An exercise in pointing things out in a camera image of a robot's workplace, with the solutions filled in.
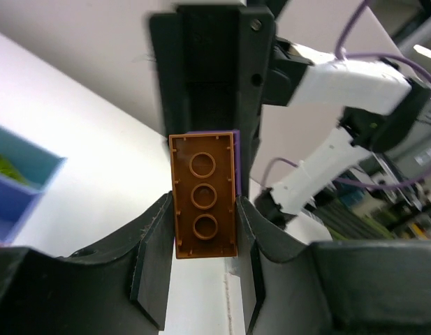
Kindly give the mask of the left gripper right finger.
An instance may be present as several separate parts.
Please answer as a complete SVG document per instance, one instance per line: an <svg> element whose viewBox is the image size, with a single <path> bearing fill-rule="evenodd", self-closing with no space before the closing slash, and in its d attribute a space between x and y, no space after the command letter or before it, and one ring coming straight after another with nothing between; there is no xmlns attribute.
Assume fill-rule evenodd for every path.
<svg viewBox="0 0 431 335"><path fill-rule="evenodd" d="M431 241L305 245L236 200L248 334L431 334Z"/></svg>

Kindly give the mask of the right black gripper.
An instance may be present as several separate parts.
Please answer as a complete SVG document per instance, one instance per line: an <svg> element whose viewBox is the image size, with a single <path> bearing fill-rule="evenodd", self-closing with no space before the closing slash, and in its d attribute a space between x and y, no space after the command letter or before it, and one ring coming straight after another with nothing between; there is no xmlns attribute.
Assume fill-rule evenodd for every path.
<svg viewBox="0 0 431 335"><path fill-rule="evenodd" d="M274 15L265 5L180 3L152 13L148 27L165 134L239 130L248 195Z"/></svg>

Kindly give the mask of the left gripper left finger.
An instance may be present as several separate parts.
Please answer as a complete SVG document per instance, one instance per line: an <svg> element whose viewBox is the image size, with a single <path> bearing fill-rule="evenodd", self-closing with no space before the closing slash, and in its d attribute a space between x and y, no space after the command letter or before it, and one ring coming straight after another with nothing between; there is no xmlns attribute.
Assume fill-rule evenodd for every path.
<svg viewBox="0 0 431 335"><path fill-rule="evenodd" d="M173 260L173 196L68 257L0 247L0 334L158 334Z"/></svg>

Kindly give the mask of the small purple green brick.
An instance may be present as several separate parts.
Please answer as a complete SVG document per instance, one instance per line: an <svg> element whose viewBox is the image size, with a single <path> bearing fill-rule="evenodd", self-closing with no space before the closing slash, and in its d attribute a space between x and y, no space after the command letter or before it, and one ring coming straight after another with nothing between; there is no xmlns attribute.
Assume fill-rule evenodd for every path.
<svg viewBox="0 0 431 335"><path fill-rule="evenodd" d="M237 131L170 135L178 259L238 253L235 199L241 189Z"/></svg>

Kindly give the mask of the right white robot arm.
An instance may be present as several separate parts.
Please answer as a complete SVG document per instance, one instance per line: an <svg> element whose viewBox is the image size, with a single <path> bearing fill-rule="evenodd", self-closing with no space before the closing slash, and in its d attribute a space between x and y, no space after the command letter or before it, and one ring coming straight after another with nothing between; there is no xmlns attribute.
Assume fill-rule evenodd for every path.
<svg viewBox="0 0 431 335"><path fill-rule="evenodd" d="M332 54L278 37L284 1L179 2L148 19L166 135L236 130L240 181L249 179L264 105L337 102L328 139L264 190L257 210L283 228L343 171L396 147L431 96L389 54Z"/></svg>

